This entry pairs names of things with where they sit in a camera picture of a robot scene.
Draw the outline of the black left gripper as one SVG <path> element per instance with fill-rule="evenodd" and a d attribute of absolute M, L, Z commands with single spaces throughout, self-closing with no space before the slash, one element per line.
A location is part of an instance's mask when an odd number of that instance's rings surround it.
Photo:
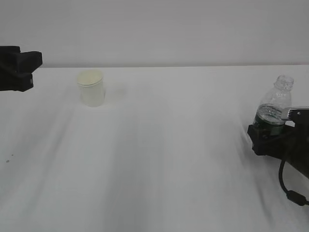
<path fill-rule="evenodd" d="M 1 46 L 0 90 L 25 92 L 33 88 L 33 72 L 41 66 L 41 52 L 21 52 L 19 46 Z"/>

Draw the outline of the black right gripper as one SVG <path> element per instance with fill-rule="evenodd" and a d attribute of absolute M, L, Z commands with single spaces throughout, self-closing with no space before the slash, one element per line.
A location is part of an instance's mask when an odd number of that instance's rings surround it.
<path fill-rule="evenodd" d="M 249 125 L 247 134 L 253 145 L 252 150 L 258 156 L 270 156 L 279 159 L 278 178 L 283 178 L 283 169 L 289 163 L 305 177 L 309 176 L 309 126 L 295 124 L 267 126 L 266 132 Z"/>

